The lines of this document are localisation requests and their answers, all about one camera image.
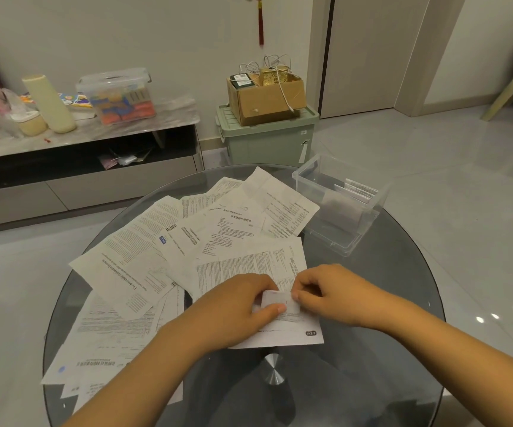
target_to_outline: drawer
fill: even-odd
[[[0,223],[66,210],[44,182],[0,189]]]
[[[196,173],[193,156],[138,164],[47,181],[68,209],[144,196],[164,184]]]

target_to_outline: door frame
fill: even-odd
[[[312,30],[308,58],[306,95],[308,103],[318,108],[324,94],[328,64],[331,22],[336,0],[313,0]],[[424,18],[412,49],[395,109],[410,117],[428,111],[424,101],[440,65],[444,51],[466,0],[429,0]]]

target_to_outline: cardboard box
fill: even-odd
[[[241,126],[289,120],[298,116],[298,109],[306,107],[304,82],[299,76],[289,73],[288,82],[265,86],[262,85],[260,76],[251,74],[251,78],[257,86],[240,90],[237,90],[231,79],[227,78],[228,101]],[[282,91],[296,114],[289,110]]]

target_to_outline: transparent storage container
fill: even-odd
[[[320,206],[305,232],[349,256],[381,212],[392,177],[318,154],[292,174],[296,190]]]
[[[143,67],[82,76],[76,91],[85,94],[104,125],[155,116],[146,84],[152,82]]]

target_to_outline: glass tabletop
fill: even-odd
[[[255,165],[223,167],[167,184],[125,209],[87,250],[166,195],[205,193],[224,176],[246,179]],[[290,167],[260,165],[294,187]],[[308,267],[338,263],[375,285],[444,319],[436,283],[421,252],[385,211],[349,257],[305,235]],[[43,373],[82,308],[90,286],[70,273],[48,326]],[[373,330],[321,320],[324,344],[222,350],[201,359],[184,379],[183,401],[169,405],[158,426],[429,426],[443,387],[405,348]],[[76,397],[62,385],[44,386],[47,414],[58,427]]]

